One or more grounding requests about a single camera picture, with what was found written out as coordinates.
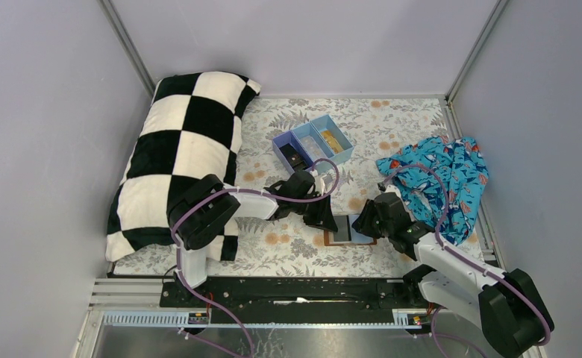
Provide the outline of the dark grey credit card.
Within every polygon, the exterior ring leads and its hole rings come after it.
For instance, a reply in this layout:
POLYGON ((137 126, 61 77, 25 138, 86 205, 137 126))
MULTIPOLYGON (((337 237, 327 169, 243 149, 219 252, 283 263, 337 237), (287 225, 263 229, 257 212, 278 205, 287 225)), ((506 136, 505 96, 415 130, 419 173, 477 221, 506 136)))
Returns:
POLYGON ((337 224, 337 232, 332 233, 331 242, 334 245, 345 245, 352 242, 350 234, 349 217, 335 216, 334 220, 335 223, 337 224))

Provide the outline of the brown leather card holder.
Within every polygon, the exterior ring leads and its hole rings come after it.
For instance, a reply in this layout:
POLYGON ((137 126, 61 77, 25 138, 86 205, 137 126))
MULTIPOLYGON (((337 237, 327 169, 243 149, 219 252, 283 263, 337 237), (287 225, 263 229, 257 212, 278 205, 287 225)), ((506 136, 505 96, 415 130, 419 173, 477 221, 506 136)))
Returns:
POLYGON ((335 216, 338 231, 324 231, 324 246, 370 246, 376 245, 377 240, 358 233, 352 224, 359 215, 335 216))

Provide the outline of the silver grey credit card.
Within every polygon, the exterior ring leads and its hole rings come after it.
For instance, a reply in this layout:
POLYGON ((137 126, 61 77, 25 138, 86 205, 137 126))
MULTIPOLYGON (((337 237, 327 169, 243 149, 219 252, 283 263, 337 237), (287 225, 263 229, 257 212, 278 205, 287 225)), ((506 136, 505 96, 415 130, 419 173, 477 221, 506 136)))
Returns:
POLYGON ((300 139, 304 150, 309 154, 312 160, 326 157, 318 142, 311 136, 305 136, 300 139))

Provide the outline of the blue compartment organizer box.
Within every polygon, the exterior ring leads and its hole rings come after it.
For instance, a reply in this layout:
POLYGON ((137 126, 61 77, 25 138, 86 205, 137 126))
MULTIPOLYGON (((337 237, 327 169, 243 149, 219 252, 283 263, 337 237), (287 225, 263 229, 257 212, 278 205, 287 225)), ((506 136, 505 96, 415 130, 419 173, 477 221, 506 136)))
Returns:
POLYGON ((309 169, 322 174, 333 166, 318 159, 340 165, 350 160, 354 145, 332 117, 324 115, 275 136, 272 150, 290 174, 309 169))

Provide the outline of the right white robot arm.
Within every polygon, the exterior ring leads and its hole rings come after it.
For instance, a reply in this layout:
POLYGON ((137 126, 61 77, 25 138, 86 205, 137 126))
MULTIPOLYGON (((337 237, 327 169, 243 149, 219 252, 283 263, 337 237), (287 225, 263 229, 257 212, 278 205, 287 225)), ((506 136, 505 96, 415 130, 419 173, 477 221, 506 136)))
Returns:
POLYGON ((525 271, 504 271, 464 253, 430 225, 411 220, 398 193, 368 200, 351 227, 387 239, 418 262, 402 278, 409 297, 445 307, 479 327, 503 357, 520 357, 549 340, 554 322, 525 271))

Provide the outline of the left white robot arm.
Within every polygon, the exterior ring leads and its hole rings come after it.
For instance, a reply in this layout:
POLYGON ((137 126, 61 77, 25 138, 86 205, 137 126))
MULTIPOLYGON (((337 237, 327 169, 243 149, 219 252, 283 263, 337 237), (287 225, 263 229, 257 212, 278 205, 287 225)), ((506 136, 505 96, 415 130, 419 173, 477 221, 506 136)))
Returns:
POLYGON ((178 249, 178 279, 192 289, 206 281, 205 249, 235 218, 275 221, 295 213, 309 227, 336 233, 331 196, 323 186, 307 171, 295 172, 260 190, 222 183, 214 174, 203 177, 167 210, 169 229, 178 249))

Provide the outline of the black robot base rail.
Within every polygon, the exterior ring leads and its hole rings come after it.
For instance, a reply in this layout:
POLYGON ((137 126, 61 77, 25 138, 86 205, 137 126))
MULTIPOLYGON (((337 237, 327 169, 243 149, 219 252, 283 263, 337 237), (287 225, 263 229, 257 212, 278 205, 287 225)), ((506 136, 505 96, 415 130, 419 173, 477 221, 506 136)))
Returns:
POLYGON ((160 307, 200 309, 214 324, 427 324, 438 304, 426 301, 402 279, 307 277, 210 277, 192 294, 166 281, 160 307))

